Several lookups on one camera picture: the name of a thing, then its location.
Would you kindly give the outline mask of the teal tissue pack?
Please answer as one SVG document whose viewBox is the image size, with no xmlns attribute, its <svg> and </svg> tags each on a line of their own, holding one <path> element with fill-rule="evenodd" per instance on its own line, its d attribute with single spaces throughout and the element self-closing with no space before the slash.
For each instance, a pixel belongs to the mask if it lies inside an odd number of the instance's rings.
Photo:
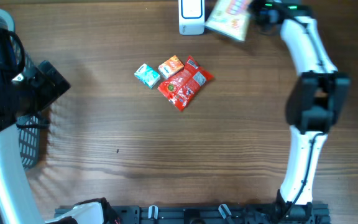
<svg viewBox="0 0 358 224">
<path fill-rule="evenodd" d="M 134 76 L 150 89 L 152 89 L 161 78 L 161 76 L 146 63 L 137 69 Z"/>
</svg>

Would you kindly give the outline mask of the orange tissue pack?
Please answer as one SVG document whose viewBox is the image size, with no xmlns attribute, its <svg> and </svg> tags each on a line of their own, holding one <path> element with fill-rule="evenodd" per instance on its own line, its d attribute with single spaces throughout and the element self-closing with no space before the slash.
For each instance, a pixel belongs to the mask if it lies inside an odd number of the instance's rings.
<svg viewBox="0 0 358 224">
<path fill-rule="evenodd" d="M 165 79 L 175 75 L 183 68 L 184 64 L 176 55 L 170 57 L 168 60 L 158 66 L 159 72 Z"/>
</svg>

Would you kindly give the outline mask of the red snack packet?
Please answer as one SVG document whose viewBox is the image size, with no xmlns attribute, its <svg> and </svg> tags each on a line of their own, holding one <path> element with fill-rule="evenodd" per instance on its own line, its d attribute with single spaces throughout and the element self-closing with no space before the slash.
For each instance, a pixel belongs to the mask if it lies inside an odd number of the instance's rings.
<svg viewBox="0 0 358 224">
<path fill-rule="evenodd" d="M 182 111 L 202 87 L 214 76 L 203 68 L 191 55 L 184 68 L 158 86 L 158 91 L 178 110 Z"/>
</svg>

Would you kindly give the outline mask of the yellow white snack bag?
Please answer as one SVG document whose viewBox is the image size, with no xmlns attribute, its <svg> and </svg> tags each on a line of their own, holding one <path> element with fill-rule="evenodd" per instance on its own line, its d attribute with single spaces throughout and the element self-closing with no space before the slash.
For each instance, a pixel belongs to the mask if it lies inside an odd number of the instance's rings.
<svg viewBox="0 0 358 224">
<path fill-rule="evenodd" d="M 250 22 L 251 0 L 218 0 L 205 27 L 236 41 L 244 42 Z"/>
</svg>

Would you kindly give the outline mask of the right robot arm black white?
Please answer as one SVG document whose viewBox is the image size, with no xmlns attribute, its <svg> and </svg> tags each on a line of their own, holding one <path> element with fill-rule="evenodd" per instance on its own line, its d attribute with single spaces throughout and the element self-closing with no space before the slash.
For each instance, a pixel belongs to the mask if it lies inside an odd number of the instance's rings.
<svg viewBox="0 0 358 224">
<path fill-rule="evenodd" d="M 249 11 L 262 29 L 277 28 L 298 79 L 285 105 L 291 144 L 284 180 L 273 203 L 246 206 L 244 218 L 248 223 L 329 223 L 327 205 L 313 204 L 313 182 L 319 155 L 340 117 L 351 79 L 329 58 L 308 6 L 252 1 Z"/>
</svg>

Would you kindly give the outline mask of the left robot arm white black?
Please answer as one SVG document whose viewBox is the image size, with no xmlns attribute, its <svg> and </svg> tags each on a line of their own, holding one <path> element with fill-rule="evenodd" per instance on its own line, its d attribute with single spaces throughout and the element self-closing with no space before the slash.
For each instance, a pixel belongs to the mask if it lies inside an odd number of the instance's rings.
<svg viewBox="0 0 358 224">
<path fill-rule="evenodd" d="M 42 223 L 22 164 L 30 135 L 49 126 L 42 111 L 70 84 L 48 61 L 31 65 L 20 38 L 0 28 L 0 223 Z"/>
</svg>

